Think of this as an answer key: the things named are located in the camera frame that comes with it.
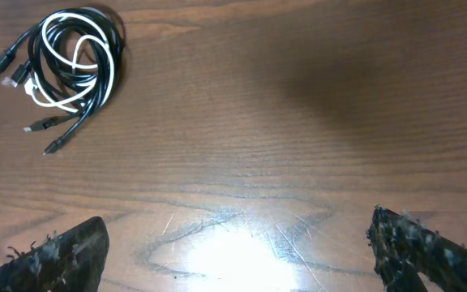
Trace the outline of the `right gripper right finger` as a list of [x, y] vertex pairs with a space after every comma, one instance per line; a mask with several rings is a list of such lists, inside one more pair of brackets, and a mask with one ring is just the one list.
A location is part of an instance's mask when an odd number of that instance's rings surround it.
[[386, 291], [425, 291], [422, 274], [443, 291], [467, 291], [465, 245], [379, 205], [366, 237]]

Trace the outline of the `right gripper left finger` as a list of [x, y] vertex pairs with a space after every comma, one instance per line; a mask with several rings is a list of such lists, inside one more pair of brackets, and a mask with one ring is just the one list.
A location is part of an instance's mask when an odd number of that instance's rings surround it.
[[101, 217], [91, 217], [62, 234], [47, 235], [28, 251], [12, 246], [0, 266], [0, 292], [97, 291], [109, 251]]

